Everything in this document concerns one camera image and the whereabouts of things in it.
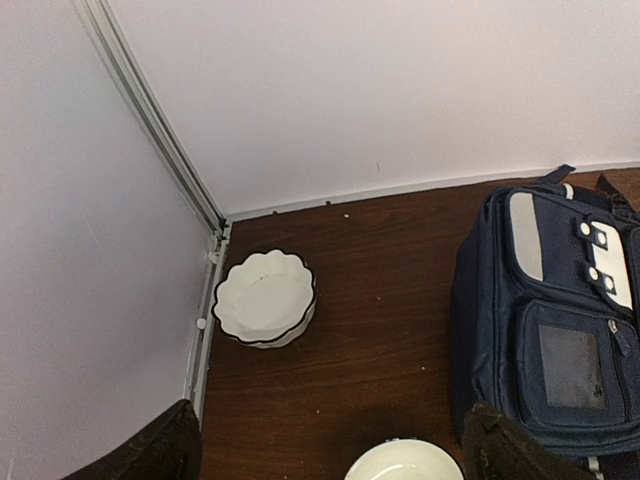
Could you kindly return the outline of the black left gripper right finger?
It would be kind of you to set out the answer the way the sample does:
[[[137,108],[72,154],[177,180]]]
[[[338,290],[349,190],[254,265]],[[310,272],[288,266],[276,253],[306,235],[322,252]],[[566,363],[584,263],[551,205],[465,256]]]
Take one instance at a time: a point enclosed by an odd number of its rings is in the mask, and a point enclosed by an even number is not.
[[[595,477],[548,451],[486,402],[475,404],[466,414],[461,445],[464,472],[468,479],[570,480]]]

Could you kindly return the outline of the navy blue student backpack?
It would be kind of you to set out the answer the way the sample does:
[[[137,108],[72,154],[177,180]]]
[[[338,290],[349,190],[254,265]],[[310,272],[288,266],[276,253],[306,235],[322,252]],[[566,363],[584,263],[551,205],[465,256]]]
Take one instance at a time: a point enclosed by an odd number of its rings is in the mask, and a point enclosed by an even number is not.
[[[451,409],[486,402],[599,479],[639,475],[639,215],[562,165],[483,201],[451,290]]]

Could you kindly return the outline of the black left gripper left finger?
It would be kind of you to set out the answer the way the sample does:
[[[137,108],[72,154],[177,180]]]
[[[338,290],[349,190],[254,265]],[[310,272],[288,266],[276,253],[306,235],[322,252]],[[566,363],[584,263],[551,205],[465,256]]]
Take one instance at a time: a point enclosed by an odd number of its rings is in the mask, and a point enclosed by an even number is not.
[[[193,404],[182,399],[118,448],[64,480],[198,480],[202,434]]]

